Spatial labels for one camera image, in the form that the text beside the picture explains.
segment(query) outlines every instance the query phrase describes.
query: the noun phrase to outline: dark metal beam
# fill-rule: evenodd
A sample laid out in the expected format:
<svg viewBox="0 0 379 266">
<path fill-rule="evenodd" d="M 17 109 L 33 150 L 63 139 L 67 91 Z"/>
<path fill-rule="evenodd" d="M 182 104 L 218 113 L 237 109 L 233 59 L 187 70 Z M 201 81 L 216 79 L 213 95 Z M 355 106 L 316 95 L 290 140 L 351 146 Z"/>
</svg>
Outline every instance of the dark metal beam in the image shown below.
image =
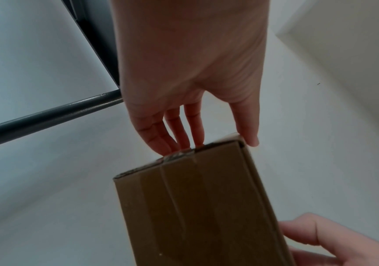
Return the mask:
<svg viewBox="0 0 379 266">
<path fill-rule="evenodd" d="M 120 90 L 69 103 L 0 124 L 0 144 L 123 102 Z"/>
</svg>

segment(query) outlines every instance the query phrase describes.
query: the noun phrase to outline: metal rod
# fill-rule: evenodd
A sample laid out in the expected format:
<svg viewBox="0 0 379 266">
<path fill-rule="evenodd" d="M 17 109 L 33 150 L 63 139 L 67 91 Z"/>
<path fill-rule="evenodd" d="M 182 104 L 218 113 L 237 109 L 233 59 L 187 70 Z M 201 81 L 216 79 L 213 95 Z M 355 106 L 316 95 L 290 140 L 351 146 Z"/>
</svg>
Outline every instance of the metal rod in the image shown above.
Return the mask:
<svg viewBox="0 0 379 266">
<path fill-rule="evenodd" d="M 122 103 L 120 90 L 69 103 L 0 124 L 0 144 Z"/>
</svg>

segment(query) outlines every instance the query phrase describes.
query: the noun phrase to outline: brown cardboard box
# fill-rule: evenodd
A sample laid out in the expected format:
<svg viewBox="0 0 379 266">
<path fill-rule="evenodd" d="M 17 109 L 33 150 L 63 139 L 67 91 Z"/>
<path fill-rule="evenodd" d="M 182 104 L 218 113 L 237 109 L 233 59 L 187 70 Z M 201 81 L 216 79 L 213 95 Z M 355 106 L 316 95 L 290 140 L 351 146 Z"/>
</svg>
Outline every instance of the brown cardboard box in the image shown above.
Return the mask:
<svg viewBox="0 0 379 266">
<path fill-rule="evenodd" d="M 138 266 L 292 266 L 240 137 L 114 178 Z"/>
</svg>

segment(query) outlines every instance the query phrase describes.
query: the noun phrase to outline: skin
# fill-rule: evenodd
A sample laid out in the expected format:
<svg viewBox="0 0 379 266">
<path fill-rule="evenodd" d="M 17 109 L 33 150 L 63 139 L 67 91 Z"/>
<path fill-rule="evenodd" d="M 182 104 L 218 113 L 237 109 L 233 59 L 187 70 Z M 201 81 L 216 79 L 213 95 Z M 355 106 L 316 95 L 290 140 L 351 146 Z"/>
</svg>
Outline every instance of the skin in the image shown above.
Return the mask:
<svg viewBox="0 0 379 266">
<path fill-rule="evenodd" d="M 268 0 L 112 0 L 121 91 L 131 121 L 155 152 L 204 142 L 201 99 L 229 103 L 237 131 L 257 146 Z M 169 135 L 166 120 L 176 141 Z"/>
<path fill-rule="evenodd" d="M 379 242 L 315 214 L 280 222 L 283 234 L 299 243 L 322 246 L 334 257 L 291 248 L 297 266 L 379 266 Z"/>
</svg>

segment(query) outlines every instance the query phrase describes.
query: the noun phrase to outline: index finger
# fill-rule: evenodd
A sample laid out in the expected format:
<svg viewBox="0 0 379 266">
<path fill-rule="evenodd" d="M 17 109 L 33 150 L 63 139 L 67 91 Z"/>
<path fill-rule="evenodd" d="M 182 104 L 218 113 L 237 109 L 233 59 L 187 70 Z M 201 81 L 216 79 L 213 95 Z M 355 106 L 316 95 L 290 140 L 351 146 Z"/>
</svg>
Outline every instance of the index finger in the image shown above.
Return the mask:
<svg viewBox="0 0 379 266">
<path fill-rule="evenodd" d="M 316 214 L 307 213 L 279 224 L 286 237 L 303 244 L 320 245 L 342 261 L 369 255 L 379 246 L 379 242 Z"/>
</svg>

